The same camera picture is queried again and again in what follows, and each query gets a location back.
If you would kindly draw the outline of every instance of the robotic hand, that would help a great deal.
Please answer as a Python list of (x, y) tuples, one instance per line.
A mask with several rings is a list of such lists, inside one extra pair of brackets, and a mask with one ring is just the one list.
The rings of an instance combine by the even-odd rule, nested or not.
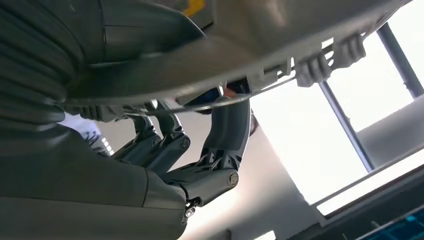
[[(262, 89), (278, 69), (288, 75), (292, 57), (295, 68), (311, 65), (323, 41), (360, 43), (352, 35), (372, 33), (409, 0), (214, 1), (208, 38), (151, 1), (0, 0), (1, 239), (177, 239), (193, 207), (237, 185), (249, 102), (214, 109), (199, 161), (169, 172), (190, 145), (174, 115), (157, 116), (163, 139), (147, 117), (132, 116), (137, 137), (112, 159), (57, 124), (64, 110), (113, 121), (152, 99), (226, 82)], [(327, 48), (335, 66), (352, 63)], [(322, 81), (314, 69), (296, 71), (306, 80), (298, 85)]]

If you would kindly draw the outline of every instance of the yellow label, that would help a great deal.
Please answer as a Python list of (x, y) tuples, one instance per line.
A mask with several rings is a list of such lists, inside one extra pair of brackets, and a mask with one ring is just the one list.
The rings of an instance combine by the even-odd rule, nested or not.
[(188, 8), (184, 10), (184, 14), (188, 17), (192, 17), (202, 10), (205, 5), (205, 0), (188, 0)]

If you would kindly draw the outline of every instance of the cable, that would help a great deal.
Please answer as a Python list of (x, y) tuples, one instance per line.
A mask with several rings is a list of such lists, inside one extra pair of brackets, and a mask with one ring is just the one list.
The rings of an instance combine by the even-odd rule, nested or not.
[(248, 100), (248, 99), (250, 99), (254, 96), (268, 92), (269, 90), (275, 89), (275, 88), (277, 88), (281, 85), (284, 85), (288, 82), (291, 82), (295, 79), (296, 79), (296, 77), (294, 76), (294, 77), (291, 77), (287, 80), (284, 80), (282, 82), (271, 85), (271, 86), (264, 88), (264, 89), (257, 91), (257, 92), (252, 92), (252, 93), (249, 93), (249, 94), (246, 94), (246, 95), (242, 95), (242, 96), (238, 96), (238, 97), (234, 97), (234, 98), (228, 98), (228, 99), (224, 99), (224, 100), (216, 101), (216, 102), (212, 102), (212, 103), (205, 103), (205, 104), (200, 104), (200, 105), (196, 105), (196, 106), (179, 107), (179, 108), (174, 108), (174, 109), (169, 109), (169, 110), (147, 111), (147, 110), (144, 110), (144, 109), (140, 109), (139, 112), (127, 112), (125, 114), (130, 115), (130, 116), (155, 116), (155, 115), (163, 115), (163, 114), (178, 114), (178, 113), (185, 113), (185, 112), (202, 111), (202, 110), (208, 110), (208, 109), (213, 109), (213, 108), (217, 108), (217, 107), (223, 107), (223, 106), (227, 106), (227, 105), (236, 104), (236, 103), (246, 101), (246, 100)]

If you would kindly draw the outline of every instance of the window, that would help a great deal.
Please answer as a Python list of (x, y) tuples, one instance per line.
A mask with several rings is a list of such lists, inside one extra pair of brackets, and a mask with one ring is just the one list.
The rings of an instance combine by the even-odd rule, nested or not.
[[(424, 47), (419, 42), (424, 37), (424, 30), (418, 21), (411, 20), (411, 16), (419, 16), (422, 7), (418, 5), (424, 7), (424, 3), (414, 1), (413, 4), (415, 6), (408, 5), (399, 10), (398, 16), (395, 15), (390, 23), (398, 22), (398, 26), (393, 26), (396, 37), (398, 35), (395, 31), (414, 31), (409, 33), (414, 37), (401, 36), (399, 42), (410, 46), (405, 54), (410, 58), (412, 66), (419, 68), (416, 72), (419, 78), (422, 76), (423, 81), (424, 70), (418, 66), (424, 54)], [(402, 15), (408, 15), (409, 18), (403, 18)], [(406, 22), (413, 22), (412, 26), (415, 24), (416, 27), (405, 27), (410, 26)], [(364, 46), (367, 57), (350, 68), (334, 71), (328, 80), (356, 132), (413, 101), (379, 36), (376, 33), (370, 35), (364, 41)], [(251, 105), (282, 164), (309, 204), (316, 203), (368, 174), (317, 85), (299, 88), (295, 82), (290, 82), (256, 96), (251, 100)], [(339, 199), (332, 198), (330, 200), (333, 202), (321, 204), (319, 209), (323, 213), (332, 212), (331, 208), (345, 205), (409, 172), (424, 164), (422, 155), (424, 151), (404, 159), (346, 191)]]

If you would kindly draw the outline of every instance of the bolt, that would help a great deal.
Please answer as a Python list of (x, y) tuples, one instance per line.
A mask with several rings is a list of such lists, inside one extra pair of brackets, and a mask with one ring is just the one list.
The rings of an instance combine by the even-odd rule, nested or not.
[(161, 141), (161, 139), (160, 139), (159, 137), (154, 138), (154, 139), (151, 141), (151, 146), (152, 146), (152, 147), (153, 147), (153, 146), (155, 146), (155, 145), (156, 145), (156, 144), (158, 144), (160, 141)]
[(184, 139), (181, 141), (181, 147), (182, 147), (183, 149), (188, 149), (188, 148), (190, 147), (190, 140), (189, 140), (189, 139), (187, 139), (187, 138), (184, 138)]
[(239, 176), (235, 173), (231, 173), (231, 175), (229, 176), (229, 183), (231, 185), (236, 185), (238, 181), (239, 181)]
[(189, 218), (189, 217), (193, 216), (193, 214), (195, 214), (195, 212), (196, 212), (196, 208), (194, 206), (192, 206), (185, 211), (185, 217)]

